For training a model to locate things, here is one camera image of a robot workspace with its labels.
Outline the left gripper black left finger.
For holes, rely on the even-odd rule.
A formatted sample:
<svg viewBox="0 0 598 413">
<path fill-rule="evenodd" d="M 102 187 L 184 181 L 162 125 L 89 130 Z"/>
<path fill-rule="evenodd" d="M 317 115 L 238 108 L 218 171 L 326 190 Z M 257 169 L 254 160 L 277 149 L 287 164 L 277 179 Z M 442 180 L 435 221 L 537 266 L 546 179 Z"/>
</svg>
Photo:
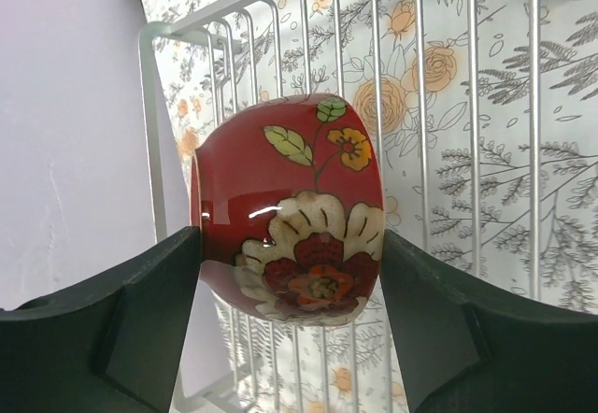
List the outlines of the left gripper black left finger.
<svg viewBox="0 0 598 413">
<path fill-rule="evenodd" d="M 185 227 L 142 254 L 1 313 L 4 412 L 166 412 L 201 258 Z"/>
</svg>

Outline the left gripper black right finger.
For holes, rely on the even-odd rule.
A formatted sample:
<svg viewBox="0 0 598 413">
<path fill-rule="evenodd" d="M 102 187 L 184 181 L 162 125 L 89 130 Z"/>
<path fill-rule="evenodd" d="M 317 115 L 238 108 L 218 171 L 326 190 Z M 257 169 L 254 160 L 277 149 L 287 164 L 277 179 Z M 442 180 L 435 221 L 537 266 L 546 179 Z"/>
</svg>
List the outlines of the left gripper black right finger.
<svg viewBox="0 0 598 413">
<path fill-rule="evenodd" d="M 597 319 L 384 235 L 381 287 L 413 412 L 593 412 Z"/>
</svg>

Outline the red floral bowl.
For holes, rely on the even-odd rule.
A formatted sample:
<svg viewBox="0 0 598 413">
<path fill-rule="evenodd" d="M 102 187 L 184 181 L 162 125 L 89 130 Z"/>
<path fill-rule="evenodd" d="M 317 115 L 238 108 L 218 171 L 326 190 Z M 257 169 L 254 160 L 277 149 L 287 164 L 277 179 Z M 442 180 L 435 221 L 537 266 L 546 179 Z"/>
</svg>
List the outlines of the red floral bowl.
<svg viewBox="0 0 598 413">
<path fill-rule="evenodd" d="M 383 201 L 372 142 L 345 99 L 312 93 L 249 107 L 192 156 L 200 277 L 260 320 L 348 324 L 377 282 Z"/>
</svg>

